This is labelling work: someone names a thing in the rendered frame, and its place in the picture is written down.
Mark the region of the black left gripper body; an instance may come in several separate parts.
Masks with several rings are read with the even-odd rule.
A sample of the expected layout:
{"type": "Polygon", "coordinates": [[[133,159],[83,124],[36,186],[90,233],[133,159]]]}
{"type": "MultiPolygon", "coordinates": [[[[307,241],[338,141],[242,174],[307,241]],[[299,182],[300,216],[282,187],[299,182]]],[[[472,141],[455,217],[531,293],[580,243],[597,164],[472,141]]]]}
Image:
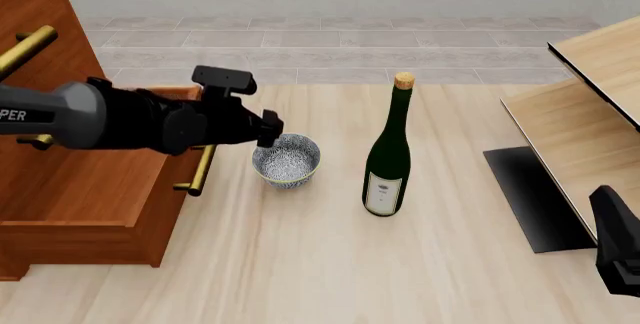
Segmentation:
{"type": "Polygon", "coordinates": [[[232,145],[260,140],[262,119],[243,106],[239,97],[205,95],[201,113],[207,125],[202,145],[232,145]]]}

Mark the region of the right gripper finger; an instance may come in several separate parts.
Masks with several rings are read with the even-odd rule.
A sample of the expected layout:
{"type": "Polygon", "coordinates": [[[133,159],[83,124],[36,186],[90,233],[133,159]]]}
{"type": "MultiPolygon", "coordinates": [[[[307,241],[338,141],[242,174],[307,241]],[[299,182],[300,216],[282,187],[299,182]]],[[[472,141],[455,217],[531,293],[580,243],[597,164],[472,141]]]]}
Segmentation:
{"type": "Polygon", "coordinates": [[[640,260],[640,219],[609,185],[589,196],[596,223],[598,261],[640,260]]]}

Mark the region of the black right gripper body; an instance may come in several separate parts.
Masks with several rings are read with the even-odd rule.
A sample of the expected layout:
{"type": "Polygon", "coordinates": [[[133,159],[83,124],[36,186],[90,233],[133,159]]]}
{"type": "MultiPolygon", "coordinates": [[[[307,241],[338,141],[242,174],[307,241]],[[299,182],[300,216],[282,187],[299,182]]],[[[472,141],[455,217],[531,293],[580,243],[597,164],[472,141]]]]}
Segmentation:
{"type": "Polygon", "coordinates": [[[640,254],[623,260],[596,257],[597,271],[612,295],[640,297],[640,254]]]}

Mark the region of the black white patterned bowl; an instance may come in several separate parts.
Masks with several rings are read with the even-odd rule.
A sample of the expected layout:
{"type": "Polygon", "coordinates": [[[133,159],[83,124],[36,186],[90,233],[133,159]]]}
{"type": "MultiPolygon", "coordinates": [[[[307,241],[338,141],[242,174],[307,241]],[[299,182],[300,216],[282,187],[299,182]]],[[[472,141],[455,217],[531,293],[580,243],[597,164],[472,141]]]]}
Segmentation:
{"type": "Polygon", "coordinates": [[[252,166],[268,185],[290,189],[306,184],[321,161],[319,146],[302,134],[286,133],[270,148],[256,147],[252,166]]]}

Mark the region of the wooden cabinet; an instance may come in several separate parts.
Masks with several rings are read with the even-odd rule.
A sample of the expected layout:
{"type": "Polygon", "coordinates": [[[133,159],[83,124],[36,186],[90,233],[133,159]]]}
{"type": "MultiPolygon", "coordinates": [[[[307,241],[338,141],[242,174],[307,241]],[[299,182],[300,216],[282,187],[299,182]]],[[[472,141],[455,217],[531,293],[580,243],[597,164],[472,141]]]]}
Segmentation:
{"type": "MultiPolygon", "coordinates": [[[[58,38],[7,84],[48,91],[103,76],[69,0],[0,0],[0,67],[21,35],[38,30],[58,38]]],[[[34,264],[160,266],[183,200],[201,192],[213,155],[213,146],[168,156],[0,136],[0,281],[19,281],[34,264]]]]}

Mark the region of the pale wooden rack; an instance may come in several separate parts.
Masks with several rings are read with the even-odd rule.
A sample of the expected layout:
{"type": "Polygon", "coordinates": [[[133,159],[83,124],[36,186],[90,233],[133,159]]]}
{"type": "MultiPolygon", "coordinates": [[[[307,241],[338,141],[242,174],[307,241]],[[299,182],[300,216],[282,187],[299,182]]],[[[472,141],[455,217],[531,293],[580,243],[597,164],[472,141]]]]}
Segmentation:
{"type": "Polygon", "coordinates": [[[502,98],[526,143],[484,157],[532,251],[595,248],[596,188],[640,218],[640,16],[548,49],[573,76],[502,98]]]}

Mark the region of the dark green wine bottle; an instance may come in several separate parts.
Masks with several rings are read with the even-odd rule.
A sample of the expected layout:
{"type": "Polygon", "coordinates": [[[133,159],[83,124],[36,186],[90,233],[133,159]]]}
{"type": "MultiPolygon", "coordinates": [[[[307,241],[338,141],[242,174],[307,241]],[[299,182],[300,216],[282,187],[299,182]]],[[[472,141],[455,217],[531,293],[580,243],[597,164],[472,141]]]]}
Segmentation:
{"type": "Polygon", "coordinates": [[[386,124],[365,165],[362,203],[372,215],[388,217],[401,208],[411,170],[406,122],[415,77],[395,74],[386,124]]]}

